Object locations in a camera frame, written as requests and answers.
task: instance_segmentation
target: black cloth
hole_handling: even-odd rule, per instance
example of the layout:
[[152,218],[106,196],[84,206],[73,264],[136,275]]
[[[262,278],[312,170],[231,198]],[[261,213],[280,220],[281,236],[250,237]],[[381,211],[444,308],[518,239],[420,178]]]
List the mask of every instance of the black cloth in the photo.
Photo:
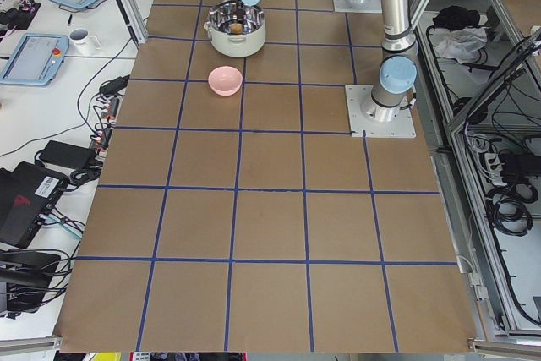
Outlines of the black cloth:
[[433,18],[436,27],[445,27],[449,30],[462,30],[466,27],[479,27],[479,12],[467,10],[460,6],[450,6],[440,10],[440,13]]

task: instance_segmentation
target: red object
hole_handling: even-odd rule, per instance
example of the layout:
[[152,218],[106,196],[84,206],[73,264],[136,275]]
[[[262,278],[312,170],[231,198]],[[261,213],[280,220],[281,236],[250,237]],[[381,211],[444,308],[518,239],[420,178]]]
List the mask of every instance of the red object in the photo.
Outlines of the red object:
[[22,194],[18,194],[17,196],[15,196],[14,206],[30,206],[30,201]]

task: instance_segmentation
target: white mounting plate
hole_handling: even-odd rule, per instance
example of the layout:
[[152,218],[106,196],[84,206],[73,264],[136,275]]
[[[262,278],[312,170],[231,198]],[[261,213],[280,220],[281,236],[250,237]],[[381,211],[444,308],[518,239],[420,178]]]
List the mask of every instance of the white mounting plate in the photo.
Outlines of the white mounting plate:
[[367,0],[365,3],[351,3],[348,0],[332,0],[335,12],[381,13],[381,0]]
[[[366,118],[361,112],[361,102],[372,91],[372,85],[346,85],[347,113],[352,137],[366,136],[376,139],[414,139],[412,114],[409,109],[399,110],[396,118],[389,123],[379,123]],[[404,97],[401,106],[407,106]]]

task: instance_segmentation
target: white cloth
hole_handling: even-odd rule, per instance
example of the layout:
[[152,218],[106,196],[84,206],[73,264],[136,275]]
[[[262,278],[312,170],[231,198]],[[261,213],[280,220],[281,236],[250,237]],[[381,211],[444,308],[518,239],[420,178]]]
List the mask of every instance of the white cloth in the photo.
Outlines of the white cloth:
[[459,63],[473,63],[478,60],[478,51],[487,43],[484,29],[462,29],[452,31],[435,48],[439,58],[456,59]]

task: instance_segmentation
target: white label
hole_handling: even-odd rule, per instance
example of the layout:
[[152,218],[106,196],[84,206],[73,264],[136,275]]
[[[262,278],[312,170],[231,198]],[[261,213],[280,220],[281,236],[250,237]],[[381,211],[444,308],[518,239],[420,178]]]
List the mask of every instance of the white label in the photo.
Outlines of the white label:
[[57,183],[58,179],[45,177],[45,179],[43,179],[43,182],[41,182],[41,185],[38,186],[34,194],[37,194],[42,198],[48,198],[51,195],[51,192],[54,190],[55,186],[57,186]]

